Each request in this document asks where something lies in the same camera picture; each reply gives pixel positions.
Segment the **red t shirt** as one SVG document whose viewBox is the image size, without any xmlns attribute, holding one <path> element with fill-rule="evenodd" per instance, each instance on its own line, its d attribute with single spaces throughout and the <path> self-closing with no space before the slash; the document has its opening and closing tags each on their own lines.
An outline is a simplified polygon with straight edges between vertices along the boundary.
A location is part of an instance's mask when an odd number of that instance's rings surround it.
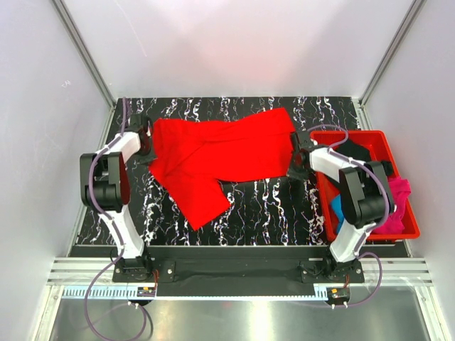
<svg viewBox="0 0 455 341">
<path fill-rule="evenodd" d="M 231 206 L 222 182 L 250 182 L 286 175 L 295 128 L 284 108 L 237 121 L 158 119 L 149 171 L 165 188 L 192 229 Z"/>
</svg>

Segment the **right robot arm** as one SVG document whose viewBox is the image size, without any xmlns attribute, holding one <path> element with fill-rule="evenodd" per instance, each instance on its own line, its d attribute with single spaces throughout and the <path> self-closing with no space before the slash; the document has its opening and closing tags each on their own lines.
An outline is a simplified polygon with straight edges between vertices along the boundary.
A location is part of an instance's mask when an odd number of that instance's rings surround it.
<svg viewBox="0 0 455 341">
<path fill-rule="evenodd" d="M 360 258 L 360 249 L 370 233 L 383 225 L 395 207 L 383 165 L 378 161 L 360 161 L 334 148 L 348 140 L 329 146 L 312 140 L 309 132 L 290 135 L 292 154 L 287 177 L 305 181 L 311 172 L 319 172 L 339 184 L 344 221 L 340 232 L 328 248 L 323 263 L 324 276 L 340 281 L 348 267 Z"/>
</svg>

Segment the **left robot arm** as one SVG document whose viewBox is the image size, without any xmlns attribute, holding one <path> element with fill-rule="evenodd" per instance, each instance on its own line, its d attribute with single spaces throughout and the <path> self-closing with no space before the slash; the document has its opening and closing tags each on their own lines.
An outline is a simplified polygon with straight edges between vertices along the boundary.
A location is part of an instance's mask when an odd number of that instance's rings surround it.
<svg viewBox="0 0 455 341">
<path fill-rule="evenodd" d="M 127 162 L 134 158 L 147 166 L 156 158 L 152 145 L 151 119 L 133 114 L 128 127 L 95 153 L 80 156 L 80 195 L 86 207 L 98 212 L 117 245 L 123 259 L 133 259 L 129 273 L 138 281 L 148 280 L 153 264 L 143 256 L 144 242 L 129 212 L 131 189 Z"/>
</svg>

